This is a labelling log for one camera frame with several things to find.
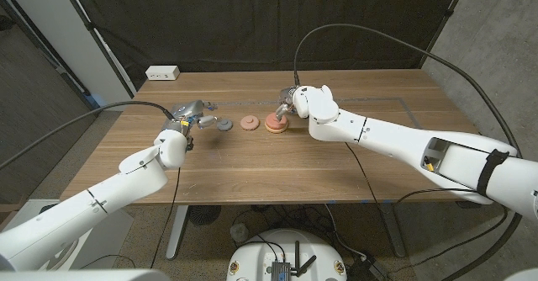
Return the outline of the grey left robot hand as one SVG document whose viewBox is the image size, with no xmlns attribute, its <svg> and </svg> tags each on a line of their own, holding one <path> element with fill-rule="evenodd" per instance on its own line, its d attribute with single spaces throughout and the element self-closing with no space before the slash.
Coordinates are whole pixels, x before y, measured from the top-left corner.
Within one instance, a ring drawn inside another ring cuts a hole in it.
<svg viewBox="0 0 538 281">
<path fill-rule="evenodd" d="M 195 100 L 186 104 L 177 104 L 172 107 L 172 120 L 167 120 L 162 130 L 175 130 L 187 135 L 193 126 L 203 129 L 213 125 L 218 118 L 213 115 L 205 115 L 204 110 L 214 111 L 215 104 L 208 101 Z"/>
</svg>

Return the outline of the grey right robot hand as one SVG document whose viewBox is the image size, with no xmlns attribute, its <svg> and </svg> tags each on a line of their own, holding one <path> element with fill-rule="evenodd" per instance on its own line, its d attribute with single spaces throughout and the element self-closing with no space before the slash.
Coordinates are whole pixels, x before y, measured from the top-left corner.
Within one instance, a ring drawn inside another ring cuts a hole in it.
<svg viewBox="0 0 538 281">
<path fill-rule="evenodd" d="M 279 93 L 279 106 L 275 112 L 276 120 L 281 121 L 285 114 L 296 114 L 298 111 L 293 104 L 293 95 L 298 86 L 286 87 Z"/>
</svg>

